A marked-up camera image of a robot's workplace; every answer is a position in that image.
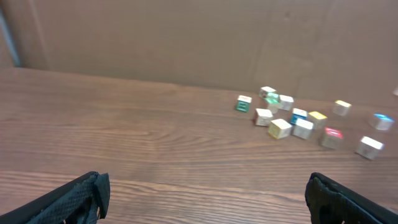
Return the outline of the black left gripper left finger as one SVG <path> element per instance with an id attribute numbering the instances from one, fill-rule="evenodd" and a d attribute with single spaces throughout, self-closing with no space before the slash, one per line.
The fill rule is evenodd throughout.
<path id="1" fill-rule="evenodd" d="M 1 215 L 1 223 L 96 223 L 98 220 L 106 218 L 109 201 L 109 174 L 91 171 Z"/>

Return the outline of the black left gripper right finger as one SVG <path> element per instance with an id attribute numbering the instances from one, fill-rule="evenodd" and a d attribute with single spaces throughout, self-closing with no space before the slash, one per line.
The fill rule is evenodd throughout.
<path id="1" fill-rule="evenodd" d="M 319 172 L 308 180 L 305 201 L 313 224 L 397 224 L 396 213 Z"/>

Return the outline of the red letter U block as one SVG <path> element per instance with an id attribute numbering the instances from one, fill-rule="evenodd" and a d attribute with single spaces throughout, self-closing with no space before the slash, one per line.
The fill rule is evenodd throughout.
<path id="1" fill-rule="evenodd" d="M 320 138 L 320 145 L 330 149 L 338 149 L 344 140 L 340 130 L 325 127 Z"/>

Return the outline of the white red sided block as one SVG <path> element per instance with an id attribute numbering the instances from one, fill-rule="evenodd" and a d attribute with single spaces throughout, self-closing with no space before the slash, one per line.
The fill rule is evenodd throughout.
<path id="1" fill-rule="evenodd" d="M 367 136 L 363 136 L 359 142 L 356 153 L 369 160 L 373 160 L 384 149 L 384 144 Z"/>

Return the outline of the white blue edged block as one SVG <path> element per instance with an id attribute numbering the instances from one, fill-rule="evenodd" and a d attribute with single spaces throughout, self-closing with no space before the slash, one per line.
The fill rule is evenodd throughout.
<path id="1" fill-rule="evenodd" d="M 314 124 L 299 118 L 296 120 L 292 134 L 301 139 L 308 139 L 313 131 Z"/>

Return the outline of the yellow top centre block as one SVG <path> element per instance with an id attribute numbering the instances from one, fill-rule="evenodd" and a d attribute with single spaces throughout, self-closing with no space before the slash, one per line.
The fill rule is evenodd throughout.
<path id="1" fill-rule="evenodd" d="M 307 120 L 313 123 L 314 129 L 321 129 L 322 127 L 324 127 L 327 122 L 327 119 L 328 119 L 327 116 L 317 111 L 309 112 L 307 117 Z"/>

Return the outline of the yellow letter S block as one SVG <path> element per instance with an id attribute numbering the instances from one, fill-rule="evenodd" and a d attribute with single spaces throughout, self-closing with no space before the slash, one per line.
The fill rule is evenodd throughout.
<path id="1" fill-rule="evenodd" d="M 270 122 L 269 134 L 274 139 L 286 138 L 290 135 L 292 125 L 284 119 L 275 119 Z"/>

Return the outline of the yellow top far block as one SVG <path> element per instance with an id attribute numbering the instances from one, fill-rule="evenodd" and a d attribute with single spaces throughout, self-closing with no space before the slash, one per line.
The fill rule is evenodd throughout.
<path id="1" fill-rule="evenodd" d="M 351 108 L 352 104 L 342 100 L 336 100 L 332 112 L 339 116 L 346 116 Z"/>

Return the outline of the blue sided white block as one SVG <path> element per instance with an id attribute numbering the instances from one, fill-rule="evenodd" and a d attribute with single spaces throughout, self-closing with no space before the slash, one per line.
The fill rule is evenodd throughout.
<path id="1" fill-rule="evenodd" d="M 301 110 L 298 108 L 294 108 L 292 110 L 292 117 L 290 119 L 290 124 L 295 125 L 298 119 L 304 119 L 306 120 L 308 116 L 308 112 L 305 110 Z"/>

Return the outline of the blue letter P block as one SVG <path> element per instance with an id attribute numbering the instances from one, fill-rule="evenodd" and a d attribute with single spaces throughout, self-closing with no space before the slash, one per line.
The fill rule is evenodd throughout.
<path id="1" fill-rule="evenodd" d="M 394 124 L 394 120 L 384 114 L 374 113 L 369 119 L 369 124 L 376 130 L 388 131 Z"/>

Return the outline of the white butterfly block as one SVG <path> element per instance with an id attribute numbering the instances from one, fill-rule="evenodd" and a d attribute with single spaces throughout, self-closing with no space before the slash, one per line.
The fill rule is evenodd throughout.
<path id="1" fill-rule="evenodd" d="M 271 110 L 256 108 L 253 119 L 256 126 L 269 126 L 272 120 L 273 114 Z"/>

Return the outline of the white umbrella block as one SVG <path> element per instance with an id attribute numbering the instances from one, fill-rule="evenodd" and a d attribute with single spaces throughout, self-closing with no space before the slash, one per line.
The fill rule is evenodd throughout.
<path id="1" fill-rule="evenodd" d="M 279 95 L 279 109 L 290 111 L 293 107 L 294 99 L 291 96 Z"/>

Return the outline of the green letter R block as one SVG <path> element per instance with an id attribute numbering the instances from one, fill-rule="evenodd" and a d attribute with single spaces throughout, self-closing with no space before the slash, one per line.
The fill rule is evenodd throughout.
<path id="1" fill-rule="evenodd" d="M 266 104 L 266 108 L 270 110 L 272 114 L 278 112 L 280 104 L 275 98 L 266 98 L 264 102 Z"/>

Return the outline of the green letter L block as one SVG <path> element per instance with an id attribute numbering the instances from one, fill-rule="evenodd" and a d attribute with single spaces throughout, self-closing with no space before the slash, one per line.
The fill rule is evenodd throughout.
<path id="1" fill-rule="evenodd" d="M 275 92 L 269 92 L 266 96 L 267 99 L 274 99 L 279 101 L 279 94 L 275 93 Z"/>

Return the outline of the top white ball block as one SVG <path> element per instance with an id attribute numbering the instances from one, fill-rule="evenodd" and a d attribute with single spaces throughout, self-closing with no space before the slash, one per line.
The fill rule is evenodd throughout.
<path id="1" fill-rule="evenodd" d="M 259 96 L 261 98 L 267 98 L 269 93 L 275 93 L 275 92 L 276 92 L 276 90 L 274 88 L 269 87 L 269 86 L 263 86 L 259 90 Z"/>

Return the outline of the green letter B block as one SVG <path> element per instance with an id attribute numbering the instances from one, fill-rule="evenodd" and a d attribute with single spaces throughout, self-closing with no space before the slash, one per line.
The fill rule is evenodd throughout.
<path id="1" fill-rule="evenodd" d="M 236 103 L 236 110 L 242 112 L 248 112 L 250 105 L 252 102 L 252 98 L 249 96 L 239 95 Z"/>

